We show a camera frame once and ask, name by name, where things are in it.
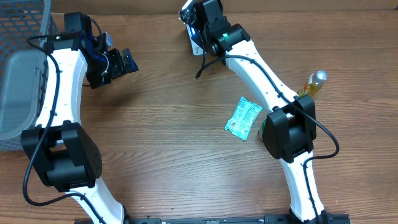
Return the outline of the green lid jar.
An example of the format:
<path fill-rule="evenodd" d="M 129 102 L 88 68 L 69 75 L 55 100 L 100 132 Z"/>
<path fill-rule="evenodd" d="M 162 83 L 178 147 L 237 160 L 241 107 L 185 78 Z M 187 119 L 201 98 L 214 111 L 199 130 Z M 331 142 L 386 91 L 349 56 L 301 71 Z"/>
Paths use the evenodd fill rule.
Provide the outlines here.
<path fill-rule="evenodd" d="M 259 136 L 261 141 L 263 141 L 262 135 L 263 135 L 263 132 L 264 132 L 265 125 L 266 125 L 266 120 L 264 120 L 262 122 L 261 127 L 258 130 L 258 136 Z"/>

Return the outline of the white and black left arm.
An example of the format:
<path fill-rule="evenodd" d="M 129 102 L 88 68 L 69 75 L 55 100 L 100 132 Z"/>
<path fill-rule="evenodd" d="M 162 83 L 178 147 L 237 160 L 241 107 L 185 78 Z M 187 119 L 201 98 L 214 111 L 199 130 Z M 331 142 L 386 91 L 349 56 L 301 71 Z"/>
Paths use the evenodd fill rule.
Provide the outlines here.
<path fill-rule="evenodd" d="M 32 129 L 21 133 L 30 162 L 22 194 L 27 203 L 47 206 L 75 199 L 92 223 L 132 223 L 125 206 L 111 194 L 102 178 L 99 148 L 80 119 L 83 79 L 92 89 L 136 72 L 129 49 L 112 49 L 107 33 L 72 29 L 59 35 L 40 35 L 44 46 L 27 43 L 44 53 L 47 86 L 44 105 Z"/>

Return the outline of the yellow liquid bottle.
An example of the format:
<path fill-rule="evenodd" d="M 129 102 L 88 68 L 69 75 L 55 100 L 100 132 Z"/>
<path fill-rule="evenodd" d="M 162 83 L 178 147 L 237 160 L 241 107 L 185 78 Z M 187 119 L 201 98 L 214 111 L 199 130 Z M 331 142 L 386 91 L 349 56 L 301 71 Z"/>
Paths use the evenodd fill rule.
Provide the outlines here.
<path fill-rule="evenodd" d="M 327 81 L 328 74 L 324 70 L 318 70 L 310 75 L 308 82 L 300 89 L 297 94 L 299 97 L 306 95 L 313 97 Z"/>

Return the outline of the teal wet wipes pack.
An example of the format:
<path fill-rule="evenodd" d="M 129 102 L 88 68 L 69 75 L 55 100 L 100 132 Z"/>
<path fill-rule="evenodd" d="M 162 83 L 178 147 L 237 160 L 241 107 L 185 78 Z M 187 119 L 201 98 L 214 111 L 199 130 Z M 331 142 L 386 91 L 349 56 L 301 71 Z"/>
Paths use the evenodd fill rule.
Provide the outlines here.
<path fill-rule="evenodd" d="M 246 141 L 251 128 L 261 111 L 262 106 L 257 105 L 242 96 L 232 117 L 226 123 L 224 130 L 229 131 L 232 135 Z"/>

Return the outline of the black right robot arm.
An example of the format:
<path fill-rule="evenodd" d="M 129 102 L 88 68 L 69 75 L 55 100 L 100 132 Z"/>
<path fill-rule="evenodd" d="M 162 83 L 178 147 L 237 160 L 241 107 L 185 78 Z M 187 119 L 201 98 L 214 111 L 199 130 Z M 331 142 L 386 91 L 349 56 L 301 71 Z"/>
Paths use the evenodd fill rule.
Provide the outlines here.
<path fill-rule="evenodd" d="M 277 77 L 240 24 L 232 25 L 221 1 L 187 1 L 180 19 L 186 24 L 194 55 L 211 53 L 236 73 L 266 111 L 262 141 L 279 160 L 290 192 L 288 215 L 268 220 L 287 223 L 328 223 L 313 174 L 313 142 L 318 122 L 310 96 L 300 97 Z"/>

